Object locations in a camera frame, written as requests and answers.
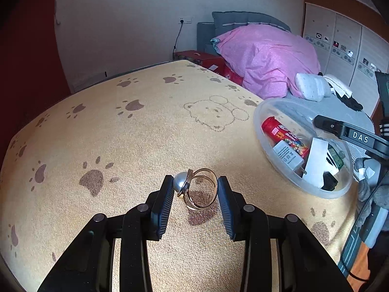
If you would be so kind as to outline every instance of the wooden floor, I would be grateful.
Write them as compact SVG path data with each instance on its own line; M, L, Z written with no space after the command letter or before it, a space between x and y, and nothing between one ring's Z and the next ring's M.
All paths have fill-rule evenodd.
M354 265L351 269L351 272L353 275L361 278L361 279L368 279L370 275L370 270L368 269L368 262L367 262L367 252L369 251L369 247L365 245L364 242L361 243L361 246L359 247L357 258L354 262ZM347 277L347 281L353 288L354 292L358 292L361 285L363 285L363 281L359 281L357 279L354 279L350 275Z

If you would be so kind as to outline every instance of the pearl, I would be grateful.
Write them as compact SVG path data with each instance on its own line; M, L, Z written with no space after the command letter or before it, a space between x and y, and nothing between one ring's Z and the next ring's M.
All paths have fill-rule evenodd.
M179 193L181 191L181 188L183 187L186 176L188 175L188 171L183 171L180 173L177 173L173 180L173 188L174 190Z

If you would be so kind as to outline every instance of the gray cushion headboard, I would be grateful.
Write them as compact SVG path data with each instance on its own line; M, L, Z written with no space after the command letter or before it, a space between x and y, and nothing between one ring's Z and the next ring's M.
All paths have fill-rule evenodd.
M285 23L263 13L245 11L212 12L212 17L214 23L197 23L197 50L213 55L217 55L217 52L213 48L210 40L239 26L248 24L268 24L282 29L283 31L291 31L289 26Z

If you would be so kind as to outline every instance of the screw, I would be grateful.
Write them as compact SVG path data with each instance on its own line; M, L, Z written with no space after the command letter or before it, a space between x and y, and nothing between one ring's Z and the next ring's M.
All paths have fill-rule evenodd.
M149 206L147 204L139 204L137 209L139 212L145 212L149 209Z
M104 214L103 214L103 213L97 213L97 214L95 214L95 216L93 217L93 220L94 220L95 222L101 222L103 219L104 219Z
M243 209L246 211L246 212L254 212L255 208L254 206L252 206L251 204L246 204Z
M292 223L295 223L297 222L297 216L294 215L294 214L288 214L288 216L286 217L288 219L288 221L292 222Z

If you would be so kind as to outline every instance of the ring band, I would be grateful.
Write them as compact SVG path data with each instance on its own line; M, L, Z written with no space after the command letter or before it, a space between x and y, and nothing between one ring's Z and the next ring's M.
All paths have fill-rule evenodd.
M212 175L212 179L207 177L206 175L199 175L198 173L200 173L200 172L210 173ZM213 197L212 197L211 201L205 206L196 204L190 195L190 191L189 191L190 183L192 182L193 179L198 179L198 178L205 179L213 184ZM182 194L184 195L184 202L190 210L203 210L203 209L210 207L213 204L213 202L215 202L216 197L217 197L217 177L216 177L215 173L208 168L201 168L201 169L196 170L195 172L193 172L192 169L189 169L188 174L186 176L185 183L182 186L182 188L177 196L181 196Z

